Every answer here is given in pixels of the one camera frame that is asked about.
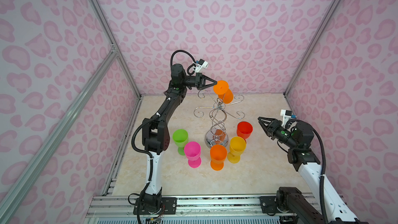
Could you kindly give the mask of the orange wine glass back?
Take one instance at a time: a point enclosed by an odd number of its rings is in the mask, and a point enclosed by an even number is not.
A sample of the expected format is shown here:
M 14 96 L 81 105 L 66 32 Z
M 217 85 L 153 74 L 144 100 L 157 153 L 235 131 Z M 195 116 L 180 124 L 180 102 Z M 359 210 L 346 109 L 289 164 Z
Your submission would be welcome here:
M 229 84 L 224 80 L 217 81 L 217 84 L 213 86 L 213 90 L 218 98 L 225 104 L 231 103 L 234 99 L 234 95 Z

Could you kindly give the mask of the orange wine glass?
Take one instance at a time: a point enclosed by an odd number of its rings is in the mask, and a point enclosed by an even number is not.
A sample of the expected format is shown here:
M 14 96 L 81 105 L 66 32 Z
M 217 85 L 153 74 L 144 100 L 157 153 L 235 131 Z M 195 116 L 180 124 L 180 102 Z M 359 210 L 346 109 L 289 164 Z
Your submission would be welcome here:
M 213 90 L 218 98 L 225 104 L 231 103 L 234 99 L 234 95 L 229 84 L 224 80 L 217 81 L 217 84 L 213 86 Z
M 220 171 L 224 167 L 224 161 L 227 158 L 227 149 L 222 145 L 214 145 L 210 149 L 210 166 L 215 171 Z

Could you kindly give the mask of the red wine glass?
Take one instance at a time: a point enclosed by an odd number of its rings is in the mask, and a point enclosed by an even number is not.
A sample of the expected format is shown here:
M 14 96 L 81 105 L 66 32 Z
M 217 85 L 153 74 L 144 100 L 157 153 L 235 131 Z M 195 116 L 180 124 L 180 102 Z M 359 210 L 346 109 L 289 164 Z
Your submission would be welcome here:
M 247 139 L 251 136 L 252 132 L 253 126 L 249 122 L 242 121 L 237 125 L 236 134 L 243 138 L 245 142 L 247 142 Z

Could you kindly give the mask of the yellow wine glass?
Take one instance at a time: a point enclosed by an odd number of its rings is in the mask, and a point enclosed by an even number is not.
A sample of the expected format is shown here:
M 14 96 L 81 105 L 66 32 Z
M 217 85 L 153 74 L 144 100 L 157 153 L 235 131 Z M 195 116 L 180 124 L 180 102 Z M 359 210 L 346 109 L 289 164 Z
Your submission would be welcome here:
M 233 137 L 230 140 L 230 151 L 227 154 L 227 159 L 231 163 L 238 163 L 240 161 L 240 156 L 246 149 L 246 144 L 246 141 L 242 137 Z

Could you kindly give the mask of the chrome wire wine glass rack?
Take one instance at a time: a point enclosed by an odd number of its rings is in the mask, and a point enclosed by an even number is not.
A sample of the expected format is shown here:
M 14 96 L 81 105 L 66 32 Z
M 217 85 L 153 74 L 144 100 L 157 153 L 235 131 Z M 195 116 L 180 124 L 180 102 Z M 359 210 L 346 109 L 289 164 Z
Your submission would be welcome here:
M 237 111 L 234 115 L 227 111 L 227 107 L 241 103 L 245 97 L 242 94 L 238 94 L 233 96 L 232 103 L 227 104 L 223 99 L 213 96 L 208 90 L 200 90 L 198 92 L 198 97 L 200 99 L 204 99 L 206 96 L 210 96 L 213 101 L 213 105 L 197 107 L 193 112 L 195 117 L 202 118 L 205 116 L 204 110 L 209 110 L 208 117 L 211 120 L 211 127 L 205 134 L 205 144 L 208 148 L 212 148 L 214 145 L 227 147 L 229 143 L 229 137 L 226 130 L 226 121 L 228 116 L 238 120 L 245 118 L 244 112 Z

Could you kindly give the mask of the green wine glass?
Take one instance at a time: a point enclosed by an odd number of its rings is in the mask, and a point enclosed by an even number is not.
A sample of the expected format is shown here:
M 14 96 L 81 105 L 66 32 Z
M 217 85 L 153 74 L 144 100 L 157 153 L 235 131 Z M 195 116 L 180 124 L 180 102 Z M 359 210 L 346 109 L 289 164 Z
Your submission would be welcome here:
M 173 141 L 178 147 L 178 153 L 182 156 L 185 155 L 184 148 L 189 142 L 188 132 L 184 129 L 178 129 L 173 133 Z

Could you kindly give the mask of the pink wine glass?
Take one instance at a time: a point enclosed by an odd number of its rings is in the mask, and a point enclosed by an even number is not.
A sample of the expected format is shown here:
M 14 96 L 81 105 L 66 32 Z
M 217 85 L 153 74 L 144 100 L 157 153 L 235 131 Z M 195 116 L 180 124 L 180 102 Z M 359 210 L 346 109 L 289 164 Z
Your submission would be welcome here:
M 189 142 L 184 147 L 184 154 L 188 160 L 188 165 L 191 168 L 198 168 L 201 163 L 201 145 L 197 142 Z

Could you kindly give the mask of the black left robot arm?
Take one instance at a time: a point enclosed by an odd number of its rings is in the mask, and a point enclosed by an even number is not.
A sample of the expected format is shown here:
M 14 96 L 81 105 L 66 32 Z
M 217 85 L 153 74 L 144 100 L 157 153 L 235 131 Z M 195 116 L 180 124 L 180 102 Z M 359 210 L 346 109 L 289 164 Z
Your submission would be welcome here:
M 131 139 L 134 151 L 145 154 L 147 159 L 145 186 L 135 202 L 138 213 L 142 209 L 151 213 L 161 209 L 161 164 L 163 153 L 170 144 L 168 123 L 174 111 L 183 102 L 189 89 L 204 90 L 216 84 L 216 80 L 202 73 L 188 75 L 181 64 L 171 66 L 171 80 L 164 92 L 164 102 L 154 115 L 143 120 Z

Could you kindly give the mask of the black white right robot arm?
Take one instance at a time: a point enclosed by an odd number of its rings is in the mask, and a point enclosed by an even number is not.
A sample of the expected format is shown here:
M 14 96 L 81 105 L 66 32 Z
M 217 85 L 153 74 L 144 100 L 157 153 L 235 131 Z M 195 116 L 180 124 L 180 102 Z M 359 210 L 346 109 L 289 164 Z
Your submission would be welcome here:
M 275 118 L 259 117 L 265 134 L 288 147 L 288 162 L 305 180 L 320 206 L 316 210 L 294 187 L 280 187 L 275 207 L 281 212 L 292 211 L 296 222 L 304 224 L 359 224 L 356 214 L 347 206 L 328 180 L 322 139 L 307 122 L 290 119 L 285 124 Z

